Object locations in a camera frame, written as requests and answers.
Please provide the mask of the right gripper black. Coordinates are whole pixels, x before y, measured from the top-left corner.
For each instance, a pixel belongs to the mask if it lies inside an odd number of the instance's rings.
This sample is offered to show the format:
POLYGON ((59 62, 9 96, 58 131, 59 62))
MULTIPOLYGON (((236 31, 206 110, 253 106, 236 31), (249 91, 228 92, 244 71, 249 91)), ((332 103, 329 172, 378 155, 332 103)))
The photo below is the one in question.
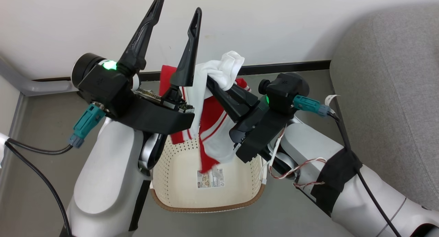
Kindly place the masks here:
POLYGON ((258 101, 256 96, 240 87, 236 81, 232 82, 229 90, 223 90, 208 76, 206 86, 231 120, 238 122, 229 131, 229 136, 235 143, 236 156, 244 163, 251 162, 266 148, 290 120, 289 112, 283 114, 271 109, 265 96, 260 97, 257 106, 241 120, 246 115, 247 108, 253 107, 258 101))

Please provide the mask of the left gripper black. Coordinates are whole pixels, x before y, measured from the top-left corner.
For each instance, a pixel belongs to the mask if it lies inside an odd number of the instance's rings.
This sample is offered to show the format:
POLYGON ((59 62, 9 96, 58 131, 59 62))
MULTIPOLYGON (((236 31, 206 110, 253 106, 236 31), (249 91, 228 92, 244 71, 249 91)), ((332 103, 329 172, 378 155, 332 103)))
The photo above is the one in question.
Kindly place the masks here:
MULTIPOLYGON (((146 67, 146 52, 154 26, 159 22, 164 0, 154 0, 140 22, 125 51, 117 62, 117 70, 124 76, 133 76, 146 67)), ((202 9, 196 8, 188 28, 188 41, 177 70, 170 78, 171 87, 191 87, 197 59, 202 23, 202 9)), ((133 129, 158 134, 174 134, 189 129, 195 108, 185 101, 172 108, 161 104, 161 98, 151 90, 133 90, 134 100, 117 122, 133 129)))

